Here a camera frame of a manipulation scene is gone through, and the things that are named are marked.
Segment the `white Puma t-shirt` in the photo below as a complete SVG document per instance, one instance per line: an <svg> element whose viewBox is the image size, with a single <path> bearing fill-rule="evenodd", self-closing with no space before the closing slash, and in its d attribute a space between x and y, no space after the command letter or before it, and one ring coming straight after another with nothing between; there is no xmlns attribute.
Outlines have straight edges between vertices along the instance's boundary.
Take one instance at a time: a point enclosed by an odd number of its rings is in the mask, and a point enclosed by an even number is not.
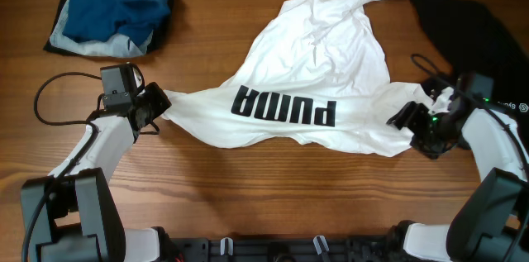
<svg viewBox="0 0 529 262"><path fill-rule="evenodd" d="M285 1L233 76L196 93L168 92L164 119L219 148L288 137L346 153L407 150L412 133L389 118L411 101L444 112L450 90L432 97L391 80L364 11L377 1Z"/></svg>

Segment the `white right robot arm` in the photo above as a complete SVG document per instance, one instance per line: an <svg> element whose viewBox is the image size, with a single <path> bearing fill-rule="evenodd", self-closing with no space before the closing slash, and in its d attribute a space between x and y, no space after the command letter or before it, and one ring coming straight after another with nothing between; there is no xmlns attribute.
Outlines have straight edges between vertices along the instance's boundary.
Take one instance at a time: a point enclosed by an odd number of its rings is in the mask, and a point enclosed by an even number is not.
<svg viewBox="0 0 529 262"><path fill-rule="evenodd" d="M403 250L430 261L528 259L528 153L517 123L490 102L493 80L480 74L458 79L448 108L430 112L410 101L388 125L412 133L412 148L436 159L461 145L472 151L480 185L449 225L413 223Z"/></svg>

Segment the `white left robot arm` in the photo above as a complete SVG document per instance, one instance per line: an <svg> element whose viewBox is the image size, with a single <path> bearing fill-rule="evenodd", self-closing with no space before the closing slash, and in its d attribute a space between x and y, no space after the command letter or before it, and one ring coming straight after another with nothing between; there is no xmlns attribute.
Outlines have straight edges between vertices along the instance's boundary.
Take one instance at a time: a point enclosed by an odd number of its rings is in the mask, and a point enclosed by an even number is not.
<svg viewBox="0 0 529 262"><path fill-rule="evenodd" d="M47 176L21 188L24 261L174 261L179 250L161 227L127 230L108 181L145 127L171 103L134 64L101 70L103 92L85 133Z"/></svg>

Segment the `black folded garment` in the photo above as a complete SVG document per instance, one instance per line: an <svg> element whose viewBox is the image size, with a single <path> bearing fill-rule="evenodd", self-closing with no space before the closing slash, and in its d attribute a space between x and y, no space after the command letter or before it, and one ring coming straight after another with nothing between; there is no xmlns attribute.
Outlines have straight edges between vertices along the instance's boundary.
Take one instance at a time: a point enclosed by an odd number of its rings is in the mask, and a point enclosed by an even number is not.
<svg viewBox="0 0 529 262"><path fill-rule="evenodd" d="M148 47L148 51L147 51L147 54L154 51L154 50L157 50L160 48L160 46L162 45L162 43L164 42L165 40L165 37L167 35L167 32L168 32L168 28L169 28L169 22L170 22L170 18L172 16L172 8L173 8L173 4L174 4L174 0L168 0L168 6L171 10L171 13L169 14L168 17L166 17L163 22L161 23L161 25L154 29L154 35L153 35L153 39L154 39L154 43L153 45L150 45Z"/></svg>

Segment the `black garment with logo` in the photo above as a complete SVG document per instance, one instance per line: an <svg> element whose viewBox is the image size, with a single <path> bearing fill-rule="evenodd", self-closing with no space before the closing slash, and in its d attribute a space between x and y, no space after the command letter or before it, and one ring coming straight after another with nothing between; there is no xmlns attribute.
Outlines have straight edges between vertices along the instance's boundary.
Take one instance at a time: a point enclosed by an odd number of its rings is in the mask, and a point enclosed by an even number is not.
<svg viewBox="0 0 529 262"><path fill-rule="evenodd" d="M476 72L493 79L492 100L510 107L528 143L528 53L485 5L471 0L409 0L427 38L451 66L454 83Z"/></svg>

